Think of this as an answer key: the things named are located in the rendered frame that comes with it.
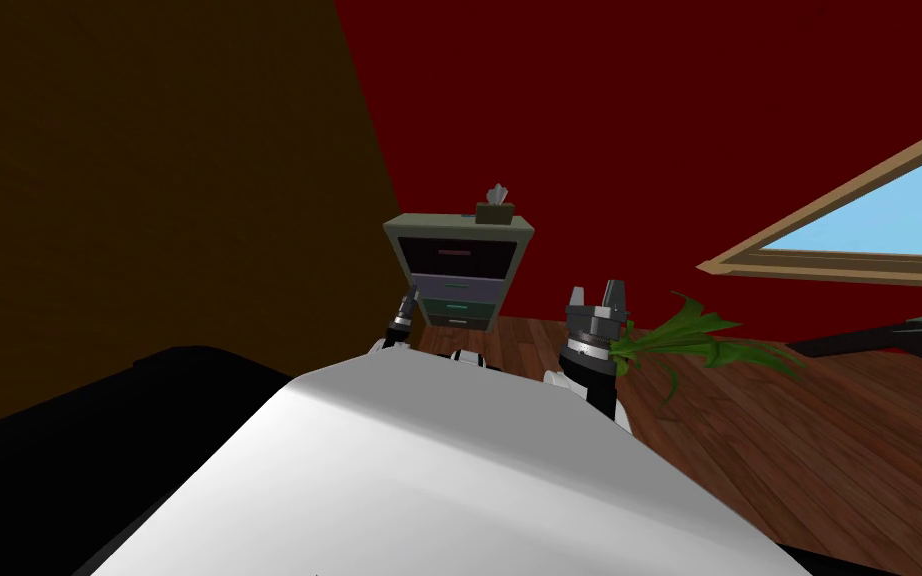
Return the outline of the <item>dark drawer front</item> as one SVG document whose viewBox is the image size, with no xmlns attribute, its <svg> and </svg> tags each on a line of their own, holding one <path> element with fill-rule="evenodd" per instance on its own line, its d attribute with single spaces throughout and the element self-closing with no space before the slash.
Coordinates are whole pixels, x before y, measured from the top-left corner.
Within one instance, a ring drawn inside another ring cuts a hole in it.
<svg viewBox="0 0 922 576">
<path fill-rule="evenodd" d="M 517 248 L 513 241 L 401 237 L 413 274 L 505 279 Z"/>
</svg>

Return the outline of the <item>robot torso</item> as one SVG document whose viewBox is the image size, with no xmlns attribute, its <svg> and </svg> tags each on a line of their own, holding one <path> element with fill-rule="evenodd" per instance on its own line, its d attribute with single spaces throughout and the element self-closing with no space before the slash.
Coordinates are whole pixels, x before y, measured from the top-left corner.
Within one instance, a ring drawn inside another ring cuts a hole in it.
<svg viewBox="0 0 922 576">
<path fill-rule="evenodd" d="M 809 576 L 573 390 L 383 349 L 279 390 L 91 576 Z"/>
</svg>

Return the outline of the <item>olive tissue box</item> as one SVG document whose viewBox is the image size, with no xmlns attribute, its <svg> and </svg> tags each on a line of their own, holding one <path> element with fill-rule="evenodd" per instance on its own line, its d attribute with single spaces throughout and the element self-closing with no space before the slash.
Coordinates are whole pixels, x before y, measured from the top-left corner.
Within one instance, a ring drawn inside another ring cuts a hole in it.
<svg viewBox="0 0 922 576">
<path fill-rule="evenodd" d="M 475 209 L 475 222 L 480 225 L 508 225 L 515 214 L 515 206 L 507 201 L 509 190 L 501 183 L 486 193 L 486 201 Z"/>
</svg>

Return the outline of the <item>wooden framed window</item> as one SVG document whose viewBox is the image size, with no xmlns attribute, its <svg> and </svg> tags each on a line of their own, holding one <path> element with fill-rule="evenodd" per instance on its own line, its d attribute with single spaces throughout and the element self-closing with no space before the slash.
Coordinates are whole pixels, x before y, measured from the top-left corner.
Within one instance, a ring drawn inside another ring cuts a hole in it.
<svg viewBox="0 0 922 576">
<path fill-rule="evenodd" d="M 922 286 L 922 139 L 699 269 Z"/>
</svg>

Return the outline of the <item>olive drawer cabinet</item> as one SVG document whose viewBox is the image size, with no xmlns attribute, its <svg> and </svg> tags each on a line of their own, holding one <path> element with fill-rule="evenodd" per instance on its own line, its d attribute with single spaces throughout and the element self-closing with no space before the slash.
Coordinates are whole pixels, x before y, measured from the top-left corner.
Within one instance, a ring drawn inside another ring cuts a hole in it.
<svg viewBox="0 0 922 576">
<path fill-rule="evenodd" d="M 505 294 L 496 305 L 496 312 L 490 319 L 488 331 L 492 330 L 496 323 L 508 290 L 519 268 L 522 256 L 524 252 L 526 252 L 526 248 L 534 236 L 534 228 L 521 216 L 513 217 L 512 221 L 504 227 L 504 225 L 480 225 L 475 222 L 475 217 L 461 214 L 405 213 L 384 222 L 383 230 L 387 234 L 396 257 L 398 257 L 401 263 L 402 270 L 408 283 L 411 285 L 414 284 L 412 280 L 413 273 L 409 271 L 408 264 L 400 248 L 398 240 L 401 237 L 516 242 L 516 251 L 510 263 L 507 276 L 503 279 L 505 281 Z M 429 314 L 425 311 L 425 307 L 421 303 L 421 300 L 422 297 L 419 294 L 417 302 L 418 308 L 426 323 L 430 325 L 428 320 Z"/>
</svg>

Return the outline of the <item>black low furniture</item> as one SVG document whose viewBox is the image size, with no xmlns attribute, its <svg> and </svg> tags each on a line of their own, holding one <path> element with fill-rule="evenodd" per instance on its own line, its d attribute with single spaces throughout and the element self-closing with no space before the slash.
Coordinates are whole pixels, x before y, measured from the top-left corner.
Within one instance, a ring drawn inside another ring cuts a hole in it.
<svg viewBox="0 0 922 576">
<path fill-rule="evenodd" d="M 910 353 L 911 347 L 922 346 L 922 317 L 899 324 L 791 342 L 787 346 L 811 358 L 881 349 L 904 349 Z"/>
</svg>

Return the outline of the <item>green drawer front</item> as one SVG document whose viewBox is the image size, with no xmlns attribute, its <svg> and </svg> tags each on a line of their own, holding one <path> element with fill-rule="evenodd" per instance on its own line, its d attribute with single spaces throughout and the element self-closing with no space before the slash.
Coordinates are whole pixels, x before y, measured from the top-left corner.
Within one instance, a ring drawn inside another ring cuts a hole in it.
<svg viewBox="0 0 922 576">
<path fill-rule="evenodd" d="M 429 315 L 490 320 L 496 305 L 486 302 L 456 301 L 423 297 L 421 303 Z"/>
</svg>

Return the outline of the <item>lilac grey drawer front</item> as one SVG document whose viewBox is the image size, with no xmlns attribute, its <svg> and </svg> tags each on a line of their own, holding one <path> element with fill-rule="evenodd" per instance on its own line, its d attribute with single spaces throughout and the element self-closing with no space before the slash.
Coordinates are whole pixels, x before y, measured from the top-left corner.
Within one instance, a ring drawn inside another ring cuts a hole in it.
<svg viewBox="0 0 922 576">
<path fill-rule="evenodd" d="M 413 274 L 422 298 L 497 305 L 505 294 L 503 279 Z"/>
</svg>

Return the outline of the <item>green leafy plant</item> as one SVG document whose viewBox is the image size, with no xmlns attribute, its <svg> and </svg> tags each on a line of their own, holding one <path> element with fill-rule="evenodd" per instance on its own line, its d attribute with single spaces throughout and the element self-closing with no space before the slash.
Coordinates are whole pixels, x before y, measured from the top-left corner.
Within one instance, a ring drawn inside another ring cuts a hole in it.
<svg viewBox="0 0 922 576">
<path fill-rule="evenodd" d="M 634 322 L 625 323 L 625 333 L 609 345 L 609 359 L 616 362 L 619 377 L 631 368 L 639 370 L 646 359 L 661 366 L 666 372 L 670 387 L 662 403 L 666 405 L 680 387 L 678 373 L 661 359 L 664 356 L 697 356 L 707 368 L 723 367 L 735 363 L 765 366 L 779 374 L 796 379 L 791 365 L 801 361 L 772 345 L 755 340 L 719 339 L 718 331 L 737 325 L 715 312 L 706 313 L 704 305 L 688 296 L 680 310 L 658 328 L 642 336 L 632 334 Z"/>
</svg>

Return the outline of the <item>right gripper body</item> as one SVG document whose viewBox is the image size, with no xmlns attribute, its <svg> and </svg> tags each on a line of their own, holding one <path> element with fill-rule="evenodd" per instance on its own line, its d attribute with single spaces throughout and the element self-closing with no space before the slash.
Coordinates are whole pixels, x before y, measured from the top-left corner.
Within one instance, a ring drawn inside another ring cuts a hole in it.
<svg viewBox="0 0 922 576">
<path fill-rule="evenodd" d="M 565 306 L 566 346 L 579 354 L 609 354 L 627 322 L 625 304 Z"/>
</svg>

